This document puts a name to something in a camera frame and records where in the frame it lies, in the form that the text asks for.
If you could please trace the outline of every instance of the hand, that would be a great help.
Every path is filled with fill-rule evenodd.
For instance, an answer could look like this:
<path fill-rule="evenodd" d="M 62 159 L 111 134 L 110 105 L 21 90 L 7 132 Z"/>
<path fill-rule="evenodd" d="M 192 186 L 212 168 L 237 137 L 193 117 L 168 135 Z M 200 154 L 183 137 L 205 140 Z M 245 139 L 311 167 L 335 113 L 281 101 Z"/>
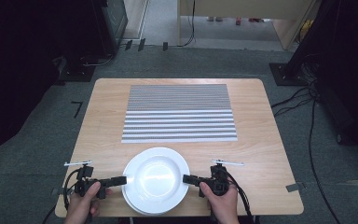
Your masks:
<path fill-rule="evenodd" d="M 211 204 L 213 212 L 220 224 L 240 223 L 237 214 L 238 192 L 234 185 L 230 184 L 228 191 L 222 196 L 213 194 L 211 188 L 204 182 L 200 183 L 200 188 Z"/>
<path fill-rule="evenodd" d="M 87 190 L 86 194 L 81 197 L 80 195 L 73 193 L 71 195 L 71 201 L 68 207 L 68 213 L 66 214 L 66 218 L 64 223 L 67 224 L 84 224 L 86 222 L 87 216 L 89 212 L 93 217 L 97 217 L 100 215 L 100 202 L 98 200 L 93 200 L 95 195 L 97 195 L 98 190 L 100 190 L 101 183 L 95 182 L 89 190 Z M 111 189 L 106 190 L 106 194 L 112 194 L 113 191 Z"/>

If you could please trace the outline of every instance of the white antenna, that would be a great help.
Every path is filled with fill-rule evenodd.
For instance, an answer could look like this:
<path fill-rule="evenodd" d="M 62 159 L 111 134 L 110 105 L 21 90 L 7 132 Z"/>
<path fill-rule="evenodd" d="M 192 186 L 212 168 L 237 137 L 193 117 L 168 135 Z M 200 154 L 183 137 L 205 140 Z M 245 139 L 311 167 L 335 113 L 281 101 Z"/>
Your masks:
<path fill-rule="evenodd" d="M 92 164 L 92 161 L 81 161 L 81 162 L 65 162 L 63 166 L 72 166 L 72 165 L 90 165 Z"/>
<path fill-rule="evenodd" d="M 243 162 L 231 162 L 231 161 L 221 161 L 221 160 L 212 160 L 214 163 L 226 164 L 226 165 L 239 165 L 244 166 Z"/>

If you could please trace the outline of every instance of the white plate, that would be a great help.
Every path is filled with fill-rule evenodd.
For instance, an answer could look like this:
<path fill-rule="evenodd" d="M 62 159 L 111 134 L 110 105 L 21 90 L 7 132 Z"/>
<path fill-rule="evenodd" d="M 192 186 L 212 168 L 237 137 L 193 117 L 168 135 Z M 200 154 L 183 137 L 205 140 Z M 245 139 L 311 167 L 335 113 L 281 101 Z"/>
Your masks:
<path fill-rule="evenodd" d="M 152 147 L 135 156 L 124 170 L 122 186 L 128 205 L 143 215 L 160 215 L 173 209 L 185 197 L 189 175 L 185 159 L 167 147 Z"/>

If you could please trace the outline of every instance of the wooden tabletop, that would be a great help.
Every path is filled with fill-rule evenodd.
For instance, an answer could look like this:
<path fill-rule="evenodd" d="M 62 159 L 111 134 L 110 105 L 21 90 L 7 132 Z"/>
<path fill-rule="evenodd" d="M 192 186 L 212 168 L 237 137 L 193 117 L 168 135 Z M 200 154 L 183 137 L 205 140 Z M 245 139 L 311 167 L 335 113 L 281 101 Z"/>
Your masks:
<path fill-rule="evenodd" d="M 225 84 L 237 131 L 237 141 L 122 143 L 131 85 Z M 295 184 L 282 139 L 270 109 L 269 99 L 259 79 L 183 79 L 183 78 L 101 78 L 96 81 L 71 162 L 92 161 L 92 178 L 123 174 L 129 161 L 151 147 L 168 147 L 186 160 L 192 175 L 211 176 L 211 159 L 243 162 L 245 166 L 226 165 L 245 191 L 253 215 L 295 215 L 303 212 L 298 191 L 288 192 Z M 79 167 L 69 167 L 66 176 Z M 76 182 L 72 177 L 70 186 Z M 121 187 L 101 200 L 101 217 L 139 217 L 126 203 Z M 199 188 L 190 186 L 185 198 L 164 214 L 168 217 L 209 216 L 206 199 Z M 56 215 L 65 217 L 60 196 Z M 241 198 L 238 214 L 245 215 Z"/>

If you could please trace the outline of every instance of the wooden desk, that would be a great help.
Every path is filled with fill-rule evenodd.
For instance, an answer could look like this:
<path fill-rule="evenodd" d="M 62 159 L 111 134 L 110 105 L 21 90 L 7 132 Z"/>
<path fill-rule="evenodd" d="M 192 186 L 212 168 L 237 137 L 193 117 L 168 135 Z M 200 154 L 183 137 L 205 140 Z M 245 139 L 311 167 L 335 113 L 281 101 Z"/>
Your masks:
<path fill-rule="evenodd" d="M 196 0 L 195 16 L 273 19 L 283 49 L 289 49 L 320 0 Z M 178 0 L 177 41 L 181 45 L 181 16 L 192 16 L 193 1 Z"/>
<path fill-rule="evenodd" d="M 226 84 L 238 141 L 193 143 L 123 144 L 121 137 L 131 85 Z M 303 205 L 298 191 L 285 186 L 295 184 L 263 83 L 259 79 L 126 79 L 97 80 L 86 116 L 77 138 L 72 162 L 92 160 L 93 178 L 122 175 L 128 162 L 151 147 L 168 147 L 186 160 L 190 173 L 211 176 L 211 159 L 241 161 L 245 166 L 227 165 L 227 170 L 246 192 L 254 215 L 300 214 Z M 70 167 L 69 175 L 78 167 Z M 101 200 L 102 217 L 139 217 L 126 203 L 121 187 Z M 190 186 L 185 198 L 163 216 L 209 216 L 206 199 L 199 188 Z M 62 196 L 56 215 L 65 217 Z M 239 215 L 245 215 L 241 199 Z"/>

